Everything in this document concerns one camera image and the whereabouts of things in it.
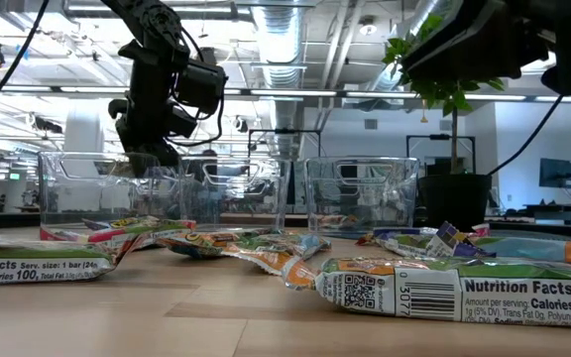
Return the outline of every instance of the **robotic arm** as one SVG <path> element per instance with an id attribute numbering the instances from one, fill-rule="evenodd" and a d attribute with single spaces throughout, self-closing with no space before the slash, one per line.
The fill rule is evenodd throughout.
<path id="1" fill-rule="evenodd" d="M 224 69 L 190 59 L 184 36 L 195 45 L 181 26 L 179 16 L 159 0 L 102 0 L 127 25 L 135 40 L 118 51 L 134 61 L 127 99 L 109 104 L 116 118 L 116 130 L 126 153 L 156 156 L 163 166 L 175 167 L 178 154 L 168 143 L 169 137 L 190 137 L 198 120 L 213 115 L 219 106 L 221 122 Z M 191 116 L 180 105 L 195 107 Z M 220 133 L 201 145 L 219 139 Z"/>

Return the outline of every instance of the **wooden table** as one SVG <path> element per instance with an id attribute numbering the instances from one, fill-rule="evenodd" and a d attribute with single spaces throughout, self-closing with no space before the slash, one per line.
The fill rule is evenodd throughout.
<path id="1" fill-rule="evenodd" d="M 37 229 L 0 230 L 32 239 Z M 386 256 L 334 240 L 312 258 Z M 0 356 L 571 356 L 571 329 L 391 318 L 287 289 L 252 263 L 135 252 L 88 283 L 0 286 Z"/>

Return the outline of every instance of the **colorful wrapper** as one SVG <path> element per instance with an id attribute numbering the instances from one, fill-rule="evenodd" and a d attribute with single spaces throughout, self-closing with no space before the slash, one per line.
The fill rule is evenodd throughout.
<path id="1" fill-rule="evenodd" d="M 285 284 L 357 312 L 448 321 L 571 326 L 571 265 L 499 258 L 293 257 Z"/>
<path id="2" fill-rule="evenodd" d="M 45 241 L 70 241 L 79 243 L 101 244 L 108 248 L 118 249 L 122 244 L 135 237 L 142 236 L 136 249 L 145 248 L 156 244 L 159 237 L 174 236 L 191 232 L 195 228 L 194 221 L 167 220 L 156 217 L 133 217 L 111 222 L 92 222 L 83 220 L 85 225 L 91 228 L 100 228 L 103 224 L 109 228 L 96 229 L 91 234 L 81 234 L 65 230 L 52 230 L 42 226 L 40 239 Z"/>
<path id="3" fill-rule="evenodd" d="M 264 234 L 245 237 L 230 232 L 191 233 L 159 239 L 170 250 L 197 259 L 235 257 L 251 261 L 271 274 L 279 275 L 289 257 L 303 260 L 330 249 L 330 242 L 315 234 Z"/>
<path id="4" fill-rule="evenodd" d="M 116 269 L 141 239 L 125 240 L 119 249 L 76 242 L 0 241 L 0 284 L 94 279 Z"/>
<path id="5" fill-rule="evenodd" d="M 494 253 L 475 247 L 466 234 L 448 222 L 433 228 L 376 228 L 374 233 L 356 244 L 376 242 L 403 257 L 495 257 Z"/>
<path id="6" fill-rule="evenodd" d="M 517 257 L 571 264 L 571 242 L 516 237 L 469 238 L 498 257 Z"/>

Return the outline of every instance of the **green leaves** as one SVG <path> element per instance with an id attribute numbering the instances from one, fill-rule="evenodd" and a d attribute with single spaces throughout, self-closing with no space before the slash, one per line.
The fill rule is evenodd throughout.
<path id="1" fill-rule="evenodd" d="M 389 46 L 383 62 L 386 64 L 393 63 L 406 55 L 411 49 L 411 44 L 403 39 L 389 39 Z"/>
<path id="2" fill-rule="evenodd" d="M 492 86 L 494 89 L 503 91 L 504 90 L 504 83 L 499 78 L 492 78 L 486 81 L 486 84 Z"/>
<path id="3" fill-rule="evenodd" d="M 383 58 L 386 64 L 393 64 L 402 61 L 403 57 L 411 51 L 416 43 L 424 42 L 442 23 L 443 18 L 430 14 L 416 36 L 409 35 L 404 39 L 389 39 L 387 52 Z M 401 76 L 399 85 L 409 85 L 409 90 L 416 93 L 416 97 L 424 100 L 429 109 L 443 103 L 442 114 L 447 116 L 455 108 L 459 110 L 473 110 L 473 107 L 466 100 L 466 93 L 479 90 L 481 83 L 486 83 L 496 90 L 504 90 L 504 83 L 499 78 L 488 80 L 413 80 L 409 77 L 404 68 L 399 69 Z"/>
<path id="4" fill-rule="evenodd" d="M 441 23 L 441 16 L 429 14 L 422 26 L 420 26 L 420 29 L 417 32 L 417 37 L 421 42 L 424 42 L 424 40 L 426 40 L 429 35 L 431 35 L 433 31 L 435 31 L 440 26 Z"/>
<path id="5" fill-rule="evenodd" d="M 442 109 L 442 116 L 445 117 L 453 112 L 455 108 L 455 103 L 452 100 L 447 100 L 444 103 L 444 108 Z"/>
<path id="6" fill-rule="evenodd" d="M 473 107 L 466 101 L 466 95 L 462 89 L 458 89 L 453 93 L 453 103 L 458 109 L 473 110 Z"/>
<path id="7" fill-rule="evenodd" d="M 462 80 L 460 81 L 460 87 L 465 91 L 473 91 L 473 90 L 478 90 L 480 88 L 480 85 L 475 80 Z"/>

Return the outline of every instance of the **transparent container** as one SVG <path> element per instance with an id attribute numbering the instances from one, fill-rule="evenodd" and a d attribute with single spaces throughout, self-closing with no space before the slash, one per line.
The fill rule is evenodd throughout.
<path id="1" fill-rule="evenodd" d="M 284 228 L 290 162 L 278 159 L 182 157 L 181 219 L 197 231 Z"/>
<path id="2" fill-rule="evenodd" d="M 51 230 L 91 233 L 83 219 L 168 218 L 176 204 L 175 168 L 150 155 L 41 152 L 39 170 L 41 223 Z"/>
<path id="3" fill-rule="evenodd" d="M 413 224 L 417 159 L 313 158 L 304 175 L 310 231 L 358 239 L 375 227 Z"/>

